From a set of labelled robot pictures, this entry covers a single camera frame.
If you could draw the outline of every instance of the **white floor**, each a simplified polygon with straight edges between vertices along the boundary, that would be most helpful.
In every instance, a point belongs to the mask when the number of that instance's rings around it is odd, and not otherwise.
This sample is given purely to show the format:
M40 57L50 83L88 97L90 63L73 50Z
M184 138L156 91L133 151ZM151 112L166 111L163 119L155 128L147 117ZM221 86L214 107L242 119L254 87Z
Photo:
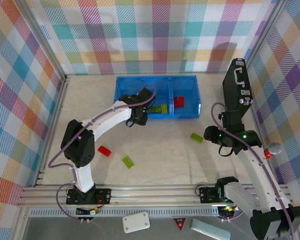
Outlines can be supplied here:
M91 162L96 184L196 184L215 183L220 177L235 176L241 183L251 180L233 154L222 157L219 145L204 140L198 143L192 133L201 136L207 126L214 125L210 110L215 102L224 102L222 81L225 73L196 74L200 98L199 119L148 120L146 126L131 128L120 123L95 143L112 151L110 157L97 150ZM116 75L72 76L56 129L49 160L60 150L67 124L82 121L104 111L113 104ZM215 108L217 116L223 109ZM243 118L246 130L255 130L252 113ZM128 169L122 158L128 155L135 166ZM56 163L69 162L63 155ZM43 184L63 184L73 179L67 167L46 168Z

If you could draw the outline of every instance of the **blue bin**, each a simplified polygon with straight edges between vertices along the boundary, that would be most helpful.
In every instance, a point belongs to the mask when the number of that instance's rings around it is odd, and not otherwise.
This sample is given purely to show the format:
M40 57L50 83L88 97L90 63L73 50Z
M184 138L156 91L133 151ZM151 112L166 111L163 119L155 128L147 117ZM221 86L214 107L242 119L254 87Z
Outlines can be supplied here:
M118 76L116 78L114 102L122 95L137 94L147 85L156 86L153 106L166 104L168 113L149 113L150 119L195 119L199 118L201 101L196 76ZM174 97L184 97L184 107L174 106Z

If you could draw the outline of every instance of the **green lego brick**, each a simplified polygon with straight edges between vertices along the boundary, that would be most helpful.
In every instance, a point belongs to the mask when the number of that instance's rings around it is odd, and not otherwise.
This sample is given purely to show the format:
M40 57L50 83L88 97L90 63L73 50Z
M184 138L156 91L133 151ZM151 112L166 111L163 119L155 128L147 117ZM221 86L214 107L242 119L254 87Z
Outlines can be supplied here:
M204 138L202 136L199 136L198 134L195 134L195 133L192 133L190 138L192 138L193 140L197 141L200 144L204 140Z
M161 106L152 106L152 107L150 107L149 113L161 113Z
M128 167L128 169L131 169L135 165L129 156L125 156L124 158L122 158L122 161Z
M161 104L161 112L163 114L167 114L168 113L168 106L167 106L167 104Z

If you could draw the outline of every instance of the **plaid backdrop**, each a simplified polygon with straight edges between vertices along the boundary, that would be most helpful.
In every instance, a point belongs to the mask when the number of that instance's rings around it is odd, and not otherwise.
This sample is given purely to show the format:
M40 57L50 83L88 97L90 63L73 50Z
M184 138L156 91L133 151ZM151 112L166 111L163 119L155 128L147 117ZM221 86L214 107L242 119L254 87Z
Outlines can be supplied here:
M29 186L61 80L12 0L0 0L0 240Z
M27 0L69 74L225 72L275 0Z
M249 79L265 141L284 146L273 159L279 181L300 205L300 0L281 14Z

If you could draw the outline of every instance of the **red lego brick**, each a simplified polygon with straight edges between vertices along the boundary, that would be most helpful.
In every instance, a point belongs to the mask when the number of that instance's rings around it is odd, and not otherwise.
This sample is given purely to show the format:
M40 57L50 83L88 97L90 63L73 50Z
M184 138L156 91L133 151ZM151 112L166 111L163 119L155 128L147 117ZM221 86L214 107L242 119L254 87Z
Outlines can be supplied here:
M173 97L173 103L174 103L174 107L175 107L175 108L179 107L179 104L178 104L178 97L176 97L176 96Z
M183 108L185 106L185 97L184 96L179 97L178 106L181 108Z
M107 156L107 157L109 157L110 154L111 154L111 151L110 151L108 148L104 147L104 146L100 146L100 147L98 148L98 151L99 151L100 153L102 153L103 155Z

